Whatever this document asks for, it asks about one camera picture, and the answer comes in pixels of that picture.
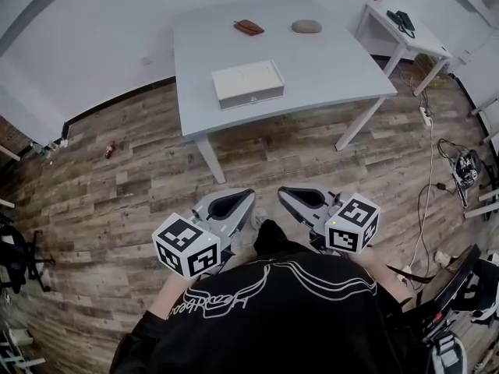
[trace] electronic device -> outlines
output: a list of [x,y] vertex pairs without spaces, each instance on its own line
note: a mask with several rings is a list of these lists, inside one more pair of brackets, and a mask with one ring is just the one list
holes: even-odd
[[393,13],[392,11],[388,10],[387,17],[390,18],[398,26],[398,30],[400,30],[402,33],[406,34],[412,39],[416,38],[416,36],[414,36],[414,31],[416,29],[414,28],[414,25],[412,25],[412,21],[406,12],[397,11],[396,13]]
[[333,194],[317,184],[282,186],[279,202],[311,230],[311,244],[321,252],[361,253],[376,235],[381,209],[356,193]]
[[234,256],[232,239],[248,221],[254,206],[252,189],[226,189],[206,195],[191,209],[190,218],[172,213],[152,234],[157,257],[187,280],[219,272]]
[[478,180],[482,161],[475,150],[459,151],[456,158],[448,158],[449,171],[455,180],[456,190],[463,208],[468,207],[468,189]]
[[397,11],[395,13],[395,15],[400,18],[400,20],[402,21],[402,25],[404,26],[404,28],[406,28],[407,30],[412,30],[414,31],[414,25],[412,25],[412,22],[411,22],[411,19],[409,18],[409,16],[407,15],[406,12],[403,12],[403,11]]

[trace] white box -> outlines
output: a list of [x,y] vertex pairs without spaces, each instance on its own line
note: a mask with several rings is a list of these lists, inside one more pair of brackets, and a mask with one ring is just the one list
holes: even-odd
[[233,66],[211,73],[221,109],[282,97],[284,80],[274,61]]

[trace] small white table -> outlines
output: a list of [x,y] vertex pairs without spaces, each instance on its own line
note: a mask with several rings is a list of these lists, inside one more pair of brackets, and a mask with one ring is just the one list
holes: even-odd
[[[233,27],[250,19],[265,29],[249,37]],[[322,23],[319,34],[297,34],[298,19]],[[362,45],[314,0],[249,0],[176,16],[175,74],[182,134],[193,139],[218,183],[225,177],[208,134],[243,123],[348,101],[377,99],[336,143],[342,150],[387,96],[397,93]],[[221,110],[211,73],[273,59],[284,96]]]
[[[398,30],[398,25],[393,22],[388,16],[387,11],[397,12],[398,10],[407,12],[409,18],[411,19],[412,25],[414,25],[414,36],[412,39],[409,35]],[[397,7],[396,5],[377,5],[372,2],[366,4],[366,10],[360,20],[359,26],[356,31],[356,39],[360,41],[363,35],[364,28],[366,26],[367,20],[372,16],[376,19],[383,27],[390,32],[391,36],[395,38],[398,42],[398,46],[395,53],[391,56],[390,61],[384,67],[384,73],[390,76],[392,71],[397,66],[398,62],[401,60],[402,56],[407,51],[414,51],[417,53],[424,53],[431,55],[438,59],[437,64],[430,71],[430,73],[423,79],[421,84],[414,90],[414,95],[419,96],[419,94],[424,90],[428,83],[438,74],[445,63],[452,58],[451,53],[444,47],[444,45],[437,39],[437,37],[429,30],[424,23],[419,21],[418,17],[411,13],[410,11],[405,11],[404,8]]]

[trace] fiducial marker cube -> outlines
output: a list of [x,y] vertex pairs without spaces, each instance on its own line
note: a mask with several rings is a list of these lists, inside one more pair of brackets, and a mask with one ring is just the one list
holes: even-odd
[[221,263],[220,238],[173,213],[152,234],[157,257],[185,279]]
[[354,194],[326,222],[326,247],[361,253],[377,233],[381,209],[360,194]]

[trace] telephone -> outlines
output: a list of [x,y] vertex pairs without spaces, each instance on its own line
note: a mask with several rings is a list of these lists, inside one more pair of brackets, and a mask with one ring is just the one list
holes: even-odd
[[407,13],[403,11],[397,11],[395,14],[392,11],[387,11],[387,16],[390,18],[395,24],[398,26],[398,30],[403,32],[404,34],[407,34],[409,37],[412,39],[415,38],[414,36],[414,25],[412,25],[411,19],[407,15]]

